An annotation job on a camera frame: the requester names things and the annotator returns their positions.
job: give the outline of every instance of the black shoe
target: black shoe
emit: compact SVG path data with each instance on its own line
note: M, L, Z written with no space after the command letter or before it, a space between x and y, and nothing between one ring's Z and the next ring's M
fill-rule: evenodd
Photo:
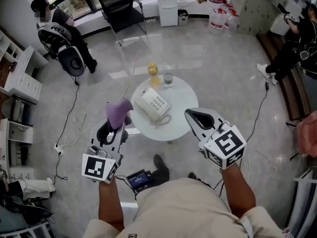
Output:
M197 177L196 177L196 175L193 173L193 172L190 172L189 174L188 174L188 178L190 178L190 179L197 179Z
M93 74L96 71L97 64L97 61L94 60L94 65L88 68L91 74Z
M157 170L167 169L162 157L159 154L155 154L153 158L154 166Z

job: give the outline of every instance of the person sitting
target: person sitting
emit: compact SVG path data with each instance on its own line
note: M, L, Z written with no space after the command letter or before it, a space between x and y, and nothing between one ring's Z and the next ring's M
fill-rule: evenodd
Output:
M38 28L40 28L41 24L45 22L55 22L70 32L70 44L78 49L90 73L94 73L96 70L97 61L92 58L80 32L76 29L76 27L74 27L74 20L72 20L70 16L60 8L51 10L48 0L32 1L31 9L35 12L36 17L40 18L40 23L37 24Z
M316 39L316 14L317 8L315 5L311 4L307 10L307 17L302 19L298 25L295 25L291 20L287 19L287 24L289 25L291 31L297 35L296 41L287 41L270 65L261 65L257 63L258 71L265 78L271 77L274 85L286 77L293 66L297 62L301 61L299 55L301 48ZM309 64L307 62L307 66L315 66L315 64Z
M138 212L127 227L115 179L110 184L99 182L99 219L90 221L84 238L285 237L267 211L256 206L237 164L222 170L231 212L193 173L169 180L168 167L157 154L154 165L154 182L136 195Z
M8 183L5 170L0 169L0 200L3 200L5 196L18 196L25 200L36 197L36 193L54 191L56 191L56 188L51 178L47 178L47 180L19 179Z

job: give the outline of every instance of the hand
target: hand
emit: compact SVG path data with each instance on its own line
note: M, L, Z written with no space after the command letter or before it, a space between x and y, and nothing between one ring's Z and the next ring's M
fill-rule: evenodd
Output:
M8 178L8 175L6 174L6 171L3 169L0 169L0 179L3 180L7 178Z

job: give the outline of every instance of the white cabinet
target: white cabinet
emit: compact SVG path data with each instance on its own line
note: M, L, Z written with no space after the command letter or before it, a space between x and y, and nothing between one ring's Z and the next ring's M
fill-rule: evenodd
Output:
M0 31L0 60L2 59L10 63L16 62L17 65L13 72L9 72L5 85L0 87L0 92L9 96L17 95L37 103L42 84L31 77L32 72L34 68L39 69L45 66L48 61L31 46L22 51Z
M17 157L18 154L15 151L15 147L12 146L20 142L33 144L33 127L2 119L0 121L0 159L1 168L6 171L9 182L13 182L16 179L34 179L32 168L16 166L16 164L21 164L21 162Z
M21 55L14 72L10 72L5 83L7 95L17 95L33 103L40 98L42 84L32 78L34 68L41 68L48 61L29 46Z

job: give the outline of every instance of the floor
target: floor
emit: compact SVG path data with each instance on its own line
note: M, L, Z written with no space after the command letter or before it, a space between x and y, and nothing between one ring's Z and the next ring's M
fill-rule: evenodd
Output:
M207 24L207 19L189 19L187 26L161 28L155 20L149 21L149 41L139 55L126 97L131 98L136 87L148 78L148 63L155 62L160 69L169 64L175 69L174 75L194 89L200 107L219 112L235 124L246 139L252 132L260 102L265 96L265 79L258 73L256 63L267 63L268 60L255 37L213 36L207 32ZM86 38L98 67L95 74L86 70L78 79L81 86L67 127L75 119L78 108L81 109L77 118L82 119L87 109L85 122L89 127L95 126L105 116L106 102L116 103L124 93L135 57L146 38L137 26L120 32L119 38L124 40L122 48L115 43L111 31ZM38 79L43 87L40 101L32 110L35 145L30 147L29 165L35 168L37 178L45 179L55 175L58 155L53 145L72 107L76 86L54 60L41 70ZM281 228L291 206L293 177L304 168L300 157L289 162L296 153L296 131L285 125L287 120L281 89L269 82L256 129L244 151L244 161L248 170L248 153L256 148L277 167L278 171L275 171L264 156L251 152L249 184L257 204L264 206ZM81 176L82 154L86 152L90 130L84 125L83 132L75 146L64 148L58 174L67 176L68 180L56 180L57 191L48 202L56 222L53 227L70 238L81 237L88 221L98 216L98 183ZM73 123L67 143L74 143L78 137ZM124 160L117 175L129 175L140 169L154 171L153 156L159 153L170 168L171 179L186 177L191 171L211 186L221 179L219 168L213 162L205 161L198 152L198 140L191 132L172 144L154 141L142 134L133 135L122 145L120 153ZM117 184L120 200L134 202L134 195L125 183L118 181ZM226 199L225 190L221 197Z

